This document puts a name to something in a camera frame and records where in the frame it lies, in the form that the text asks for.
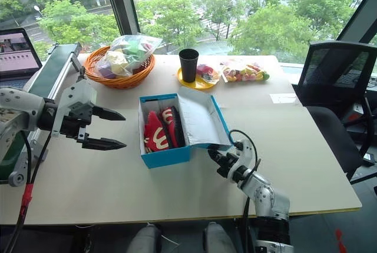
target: mesh chair back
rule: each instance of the mesh chair back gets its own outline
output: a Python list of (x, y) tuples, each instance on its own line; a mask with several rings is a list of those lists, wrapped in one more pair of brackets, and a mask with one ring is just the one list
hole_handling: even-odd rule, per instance
[(325, 106), (337, 116), (365, 93), (377, 47), (342, 41), (310, 44), (297, 86), (304, 106)]

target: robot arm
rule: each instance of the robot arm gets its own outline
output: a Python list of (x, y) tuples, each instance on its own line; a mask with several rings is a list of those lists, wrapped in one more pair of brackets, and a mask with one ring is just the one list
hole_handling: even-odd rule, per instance
[(0, 163), (17, 132), (37, 128), (52, 131), (57, 137), (64, 134), (82, 143), (83, 148), (112, 150), (126, 145), (113, 139), (89, 138), (85, 127), (92, 115), (110, 121), (124, 121), (118, 112), (96, 106), (96, 91), (84, 79), (84, 70), (78, 81), (62, 93), (60, 103), (15, 88), (0, 88)]
[(289, 236), (289, 198), (273, 188), (271, 183), (247, 166), (251, 163), (252, 145), (248, 140), (236, 142), (237, 155), (223, 155), (208, 150), (212, 160), (220, 165), (217, 172), (230, 182), (236, 183), (253, 202), (258, 228), (256, 252), (293, 253)]

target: black cup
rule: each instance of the black cup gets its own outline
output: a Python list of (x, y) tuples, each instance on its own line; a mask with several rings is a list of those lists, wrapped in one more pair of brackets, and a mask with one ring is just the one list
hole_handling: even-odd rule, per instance
[(181, 61), (182, 78), (185, 82), (194, 82), (196, 76), (196, 65), (199, 53), (194, 49), (183, 49), (179, 52)]

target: yellow saucer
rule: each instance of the yellow saucer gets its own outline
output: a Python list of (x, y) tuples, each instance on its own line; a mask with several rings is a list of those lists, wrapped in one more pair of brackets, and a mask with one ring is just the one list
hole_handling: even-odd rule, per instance
[(205, 90), (214, 86), (214, 84), (209, 84), (208, 82), (204, 81), (199, 75), (196, 75), (194, 82), (183, 81), (181, 68), (179, 68), (177, 72), (177, 78), (182, 85), (187, 86), (189, 88), (196, 89), (196, 90)]

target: laptop screen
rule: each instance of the laptop screen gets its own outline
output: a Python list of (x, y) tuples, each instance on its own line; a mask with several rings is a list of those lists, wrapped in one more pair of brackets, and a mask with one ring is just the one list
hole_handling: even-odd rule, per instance
[(24, 30), (0, 32), (0, 74), (2, 77), (33, 74), (40, 62)]

